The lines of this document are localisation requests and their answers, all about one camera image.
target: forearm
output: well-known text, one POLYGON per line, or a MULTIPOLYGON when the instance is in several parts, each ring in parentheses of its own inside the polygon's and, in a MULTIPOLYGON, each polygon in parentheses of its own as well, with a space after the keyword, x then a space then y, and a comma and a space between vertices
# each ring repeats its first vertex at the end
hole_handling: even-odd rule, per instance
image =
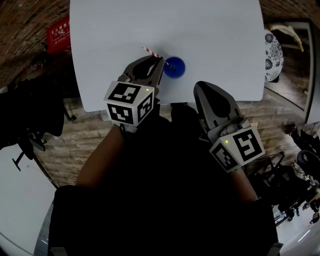
POLYGON ((229 174, 231 184, 235 189, 238 200, 243 203, 252 203, 258 200, 257 194, 250 184, 245 172, 240 167, 229 174))
POLYGON ((120 128, 114 125, 82 167, 76 186, 97 188, 124 149, 120 128))

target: white table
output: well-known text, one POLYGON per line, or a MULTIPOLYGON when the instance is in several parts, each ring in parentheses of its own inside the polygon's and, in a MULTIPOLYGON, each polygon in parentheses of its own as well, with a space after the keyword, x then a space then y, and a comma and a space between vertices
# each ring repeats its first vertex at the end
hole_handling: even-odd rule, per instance
POLYGON ((105 109, 111 81, 149 53, 185 62, 182 77, 160 82, 161 104, 194 102, 196 82, 237 101, 259 101, 265 79, 264 25, 258 0, 71 0, 71 48, 87 112, 105 109))

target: blue lid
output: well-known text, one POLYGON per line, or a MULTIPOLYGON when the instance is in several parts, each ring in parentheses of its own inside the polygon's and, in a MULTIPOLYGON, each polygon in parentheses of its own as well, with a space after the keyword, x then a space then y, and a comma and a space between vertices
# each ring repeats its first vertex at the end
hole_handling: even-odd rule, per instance
POLYGON ((164 65, 163 72, 170 78, 179 78, 181 77, 186 70, 186 65, 184 61, 178 57, 167 58, 166 61, 175 68, 173 70, 167 64, 164 65))

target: brick wall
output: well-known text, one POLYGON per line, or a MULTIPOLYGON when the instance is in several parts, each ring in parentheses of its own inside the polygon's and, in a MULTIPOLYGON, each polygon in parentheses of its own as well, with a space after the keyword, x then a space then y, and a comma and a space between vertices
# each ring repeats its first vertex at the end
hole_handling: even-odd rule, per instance
MULTIPOLYGON (((310 18, 320 27, 316 0, 260 0, 260 4, 266 22, 310 18)), ((0 88, 43 51, 46 29, 69 15, 69 5, 70 0, 0 1, 0 88)))

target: white cube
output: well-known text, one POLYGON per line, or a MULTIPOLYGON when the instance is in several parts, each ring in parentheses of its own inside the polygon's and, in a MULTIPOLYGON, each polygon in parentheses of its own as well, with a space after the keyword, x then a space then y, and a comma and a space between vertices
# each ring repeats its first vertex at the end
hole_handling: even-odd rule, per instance
POLYGON ((209 152, 230 173, 262 156, 265 149, 257 128, 249 127, 220 137, 209 152))
POLYGON ((130 82, 112 81, 104 96, 110 119, 137 127, 154 108, 155 88, 130 82))

